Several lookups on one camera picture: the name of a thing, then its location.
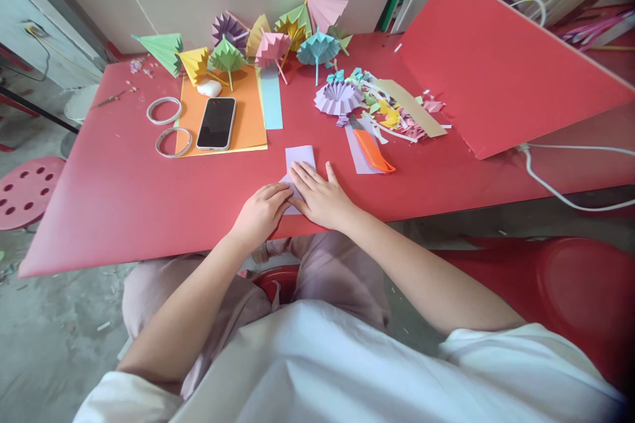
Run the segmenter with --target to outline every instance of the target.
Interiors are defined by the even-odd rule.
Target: concrete floor
[[[50,83],[33,86],[10,78],[12,89],[37,89],[28,98],[63,115],[70,94]],[[0,142],[16,147],[0,154],[0,176],[37,157],[60,155],[66,131],[43,118],[30,118],[0,106],[11,123],[0,130]],[[582,194],[578,200],[623,200],[632,189]],[[397,230],[430,249],[468,249],[458,236],[581,236],[635,252],[635,233],[626,219],[581,217],[556,199],[510,204],[484,210],[393,223]],[[114,368],[127,339],[120,305],[123,279],[134,264],[18,280],[11,273],[26,254],[33,235],[0,233],[0,415],[6,422],[70,421],[81,401],[102,375]],[[288,256],[275,264],[293,262]],[[426,354],[435,355],[441,337],[417,314],[399,289],[386,279],[393,311],[394,337]],[[97,330],[105,323],[106,328]]]

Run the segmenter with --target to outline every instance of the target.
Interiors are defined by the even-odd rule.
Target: person
[[[76,422],[602,421],[623,404],[583,352],[294,163],[231,231],[198,254],[140,263],[127,277],[134,339]],[[269,241],[301,259],[292,303],[237,276],[296,206],[331,229]],[[388,335],[383,273],[447,339],[439,358]]]

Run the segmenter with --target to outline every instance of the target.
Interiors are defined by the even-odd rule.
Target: pink pants
[[[320,299],[386,332],[390,309],[384,273],[349,238],[336,231],[267,242],[267,254],[292,253],[300,259],[293,301]],[[203,254],[184,254],[139,263],[124,282],[122,311],[128,334],[135,339],[167,298],[203,261]],[[265,292],[236,276],[220,305],[210,336],[187,375],[181,395],[187,399],[214,358],[243,325],[272,312]]]

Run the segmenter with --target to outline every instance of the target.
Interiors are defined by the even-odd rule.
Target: phone screen
[[[236,99],[210,98],[198,133],[197,147],[227,147],[232,131]]]

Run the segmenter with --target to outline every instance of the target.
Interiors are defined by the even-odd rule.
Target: orange paper
[[[216,153],[237,152],[244,149],[252,149],[256,146],[267,144],[267,132],[265,131],[265,120],[260,103],[258,92],[258,81],[256,71],[252,67],[244,67],[234,72],[234,91],[228,87],[223,87],[220,96],[233,97],[236,99],[236,117],[233,123],[232,143],[227,151],[202,151],[196,147],[196,139],[200,124],[203,121],[207,96],[200,94],[192,83],[183,77],[183,90],[181,92],[181,102],[183,103],[183,114],[179,118],[178,126],[187,129],[192,133],[192,147],[183,157],[193,155],[207,155]],[[188,136],[184,132],[177,134],[177,146],[175,150],[183,150],[187,144]]]

